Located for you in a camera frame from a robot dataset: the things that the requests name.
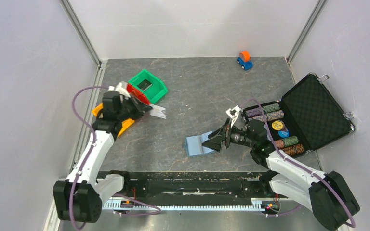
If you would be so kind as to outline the white credit card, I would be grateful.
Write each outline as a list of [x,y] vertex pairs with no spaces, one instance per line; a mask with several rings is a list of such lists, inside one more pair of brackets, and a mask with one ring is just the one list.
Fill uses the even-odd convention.
[[167,118],[165,107],[161,107],[161,106],[154,105],[154,104],[150,104],[150,106],[152,107],[152,109],[149,111],[151,116],[155,116],[155,117],[162,118],[162,119]]

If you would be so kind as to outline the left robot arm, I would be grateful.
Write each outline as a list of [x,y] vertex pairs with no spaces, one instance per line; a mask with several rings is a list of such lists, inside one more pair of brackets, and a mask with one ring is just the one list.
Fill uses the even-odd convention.
[[123,130],[123,122],[137,120],[153,109],[124,90],[107,91],[102,102],[94,108],[96,119],[89,125],[90,137],[80,160],[65,180],[53,186],[56,212],[60,220],[95,223],[102,206],[115,193],[126,196],[132,183],[126,173],[111,171],[100,182],[97,176],[109,149]]

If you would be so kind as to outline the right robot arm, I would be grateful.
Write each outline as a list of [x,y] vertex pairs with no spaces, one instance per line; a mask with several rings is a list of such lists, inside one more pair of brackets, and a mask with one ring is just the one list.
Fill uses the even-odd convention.
[[280,194],[310,210],[326,229],[342,225],[355,227],[354,215],[360,205],[341,174],[310,168],[285,154],[269,135],[268,124],[250,121],[245,129],[231,126],[230,120],[208,135],[202,146],[221,151],[230,144],[251,148],[253,160],[267,168],[260,178],[259,191],[264,196]]

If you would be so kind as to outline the blue leather card holder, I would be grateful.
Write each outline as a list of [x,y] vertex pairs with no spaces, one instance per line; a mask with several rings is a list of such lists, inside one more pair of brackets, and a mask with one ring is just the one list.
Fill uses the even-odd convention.
[[214,153],[215,150],[204,147],[202,145],[203,142],[208,140],[208,135],[210,135],[211,133],[212,131],[209,131],[201,135],[186,137],[184,143],[186,155],[188,157],[194,157]]

